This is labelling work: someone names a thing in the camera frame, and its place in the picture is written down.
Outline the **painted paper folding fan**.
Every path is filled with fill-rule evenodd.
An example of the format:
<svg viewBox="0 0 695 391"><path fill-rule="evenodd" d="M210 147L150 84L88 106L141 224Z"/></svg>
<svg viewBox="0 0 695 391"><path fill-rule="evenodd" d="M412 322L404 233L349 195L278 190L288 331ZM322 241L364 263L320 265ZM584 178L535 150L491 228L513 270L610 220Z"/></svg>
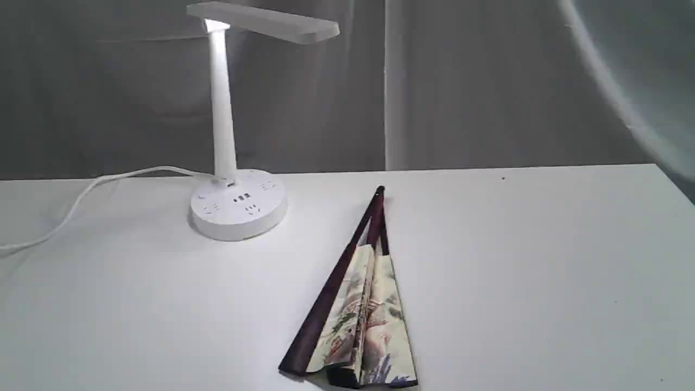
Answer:
<svg viewBox="0 0 695 391"><path fill-rule="evenodd" d="M278 370L337 388L419 385L379 186Z"/></svg>

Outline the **white desk lamp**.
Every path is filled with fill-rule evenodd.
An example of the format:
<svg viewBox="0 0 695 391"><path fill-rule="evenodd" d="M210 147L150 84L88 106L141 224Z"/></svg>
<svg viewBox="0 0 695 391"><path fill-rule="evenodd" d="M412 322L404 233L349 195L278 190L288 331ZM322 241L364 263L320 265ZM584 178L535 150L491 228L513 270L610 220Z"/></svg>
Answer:
<svg viewBox="0 0 695 391"><path fill-rule="evenodd" d="M189 215L202 235L241 242L280 224L288 210L288 196L277 176L237 166L226 32L236 28L313 45L337 37L340 27L335 21L227 2L194 3L187 13L204 22L209 43L215 159L214 176L192 195Z"/></svg>

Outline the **grey backdrop curtain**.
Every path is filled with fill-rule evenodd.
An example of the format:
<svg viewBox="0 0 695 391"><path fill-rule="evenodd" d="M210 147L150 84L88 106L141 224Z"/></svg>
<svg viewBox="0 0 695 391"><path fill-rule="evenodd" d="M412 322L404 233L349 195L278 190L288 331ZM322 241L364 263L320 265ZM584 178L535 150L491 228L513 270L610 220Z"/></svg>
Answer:
<svg viewBox="0 0 695 391"><path fill-rule="evenodd" d="M226 32L239 168L656 163L693 199L692 1L243 1L337 22ZM187 1L3 1L2 180L214 169Z"/></svg>

